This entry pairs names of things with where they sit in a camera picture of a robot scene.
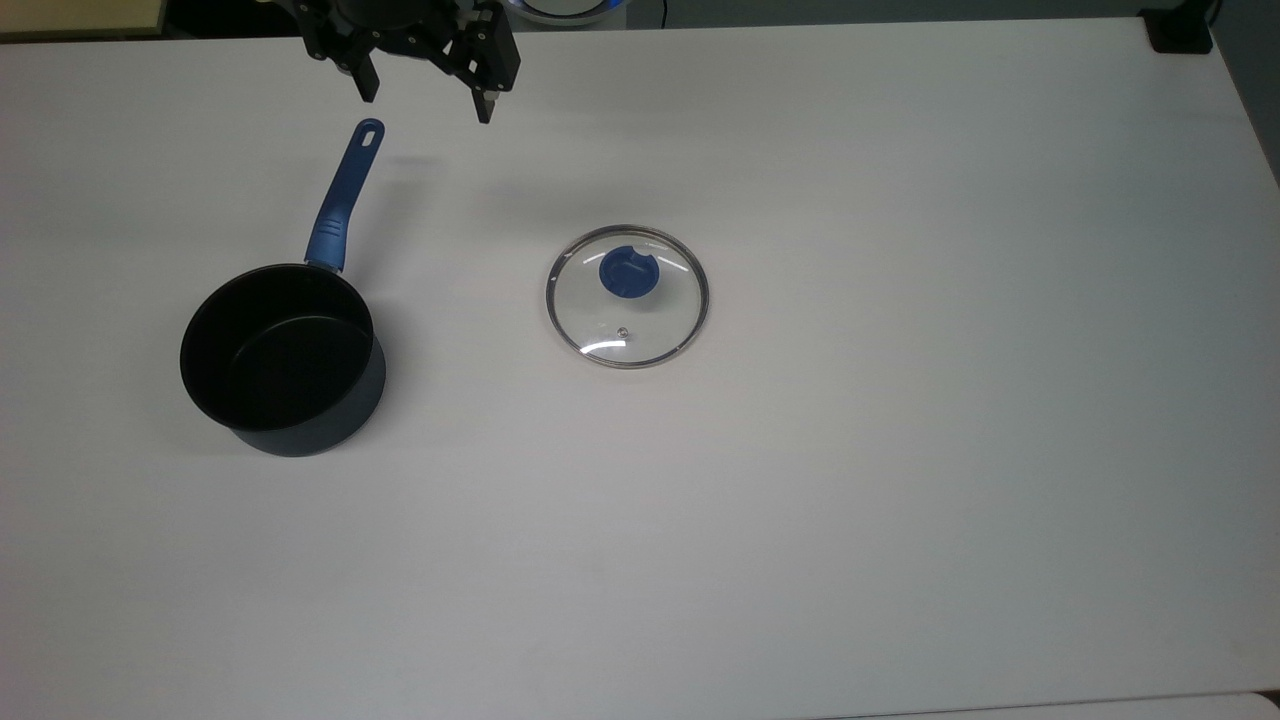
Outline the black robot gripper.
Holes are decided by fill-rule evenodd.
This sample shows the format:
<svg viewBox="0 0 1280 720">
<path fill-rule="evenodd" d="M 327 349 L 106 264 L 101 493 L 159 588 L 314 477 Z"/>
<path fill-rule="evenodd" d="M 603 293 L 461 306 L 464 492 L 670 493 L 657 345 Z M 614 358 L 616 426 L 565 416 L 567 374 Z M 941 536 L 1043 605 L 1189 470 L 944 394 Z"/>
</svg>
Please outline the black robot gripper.
<svg viewBox="0 0 1280 720">
<path fill-rule="evenodd" d="M 477 120 L 492 122 L 498 99 L 509 92 L 521 58 L 500 1 L 293 1 L 306 53 L 347 74 L 365 102 L 380 79 L 371 53 L 449 58 L 468 86 Z"/>
</svg>

